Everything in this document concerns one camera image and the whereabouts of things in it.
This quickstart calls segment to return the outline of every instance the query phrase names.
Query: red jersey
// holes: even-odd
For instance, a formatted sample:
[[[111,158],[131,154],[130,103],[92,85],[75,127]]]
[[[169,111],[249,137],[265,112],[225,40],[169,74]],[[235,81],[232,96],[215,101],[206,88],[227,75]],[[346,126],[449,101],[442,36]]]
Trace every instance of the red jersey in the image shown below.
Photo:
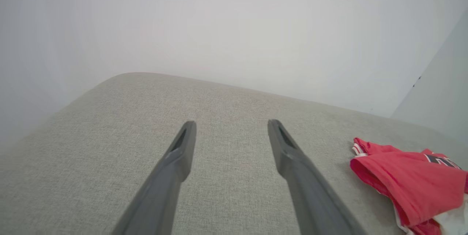
[[[403,152],[391,145],[354,139],[351,169],[393,202],[403,227],[440,234],[432,217],[458,208],[468,193],[468,172],[441,153]]]

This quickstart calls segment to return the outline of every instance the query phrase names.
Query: gray upholstery fabric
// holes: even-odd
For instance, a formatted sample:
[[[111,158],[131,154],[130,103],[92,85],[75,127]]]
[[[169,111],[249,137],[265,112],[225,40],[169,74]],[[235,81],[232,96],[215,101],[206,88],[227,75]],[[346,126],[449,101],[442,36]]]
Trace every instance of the gray upholstery fabric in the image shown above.
[[[276,118],[369,234],[400,233],[389,199],[349,167],[360,137],[421,151],[456,143],[428,128],[238,87],[153,73],[111,78],[0,158],[0,232],[109,232],[187,120],[192,172],[174,233],[299,233],[267,134]]]

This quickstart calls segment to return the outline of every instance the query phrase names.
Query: white trim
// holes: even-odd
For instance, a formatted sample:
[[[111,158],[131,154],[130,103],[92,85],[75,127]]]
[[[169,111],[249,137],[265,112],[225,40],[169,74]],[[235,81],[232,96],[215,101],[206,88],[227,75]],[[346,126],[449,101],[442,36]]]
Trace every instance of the white trim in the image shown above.
[[[446,160],[447,162],[449,162],[451,165],[453,165],[455,168],[458,168],[458,169],[461,170],[461,168],[459,168],[458,165],[456,165],[454,162],[452,162],[452,160],[450,160],[450,158],[445,157],[445,160]]]
[[[401,224],[400,215],[398,214],[395,205],[393,205],[393,211],[395,212],[395,221],[398,228],[402,229],[406,233],[406,235],[414,235],[414,232],[412,230],[410,230],[408,227],[403,227],[403,225]]]
[[[436,161],[439,163],[439,165],[447,166],[447,165],[445,165],[445,163],[442,162],[442,160],[440,160],[438,157],[436,157]]]
[[[354,151],[354,153],[356,153],[356,155],[359,155],[359,151],[356,149],[356,147],[352,147],[352,150]]]
[[[429,162],[431,162],[431,159],[429,159],[427,154],[424,154]]]
[[[356,147],[356,149],[359,151],[359,153],[365,153],[357,143],[354,143],[354,147]]]

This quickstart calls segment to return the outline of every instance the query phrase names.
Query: white wall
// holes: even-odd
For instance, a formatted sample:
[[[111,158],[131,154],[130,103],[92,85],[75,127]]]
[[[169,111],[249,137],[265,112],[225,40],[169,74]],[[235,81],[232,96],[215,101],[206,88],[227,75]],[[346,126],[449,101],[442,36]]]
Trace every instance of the white wall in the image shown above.
[[[439,148],[468,161],[468,10],[392,118],[455,138],[463,150]]]
[[[0,147],[72,100],[57,63],[44,0],[0,0]]]
[[[20,114],[43,120],[99,82],[139,71],[389,117],[468,7],[467,0],[2,2],[2,13],[8,11],[1,24],[8,31],[2,30],[7,42],[0,56],[16,68],[2,77],[8,84],[2,99],[8,95],[3,90],[13,95],[1,103],[1,115],[10,117],[1,121],[2,138],[9,138],[3,128],[12,123],[31,127]],[[26,4],[23,10],[19,3]],[[10,40],[15,15],[31,25],[20,24],[23,32]],[[42,67],[33,76],[44,80],[14,75],[24,65]],[[36,100],[18,80],[50,92],[52,100]],[[30,104],[41,111],[29,110]]]

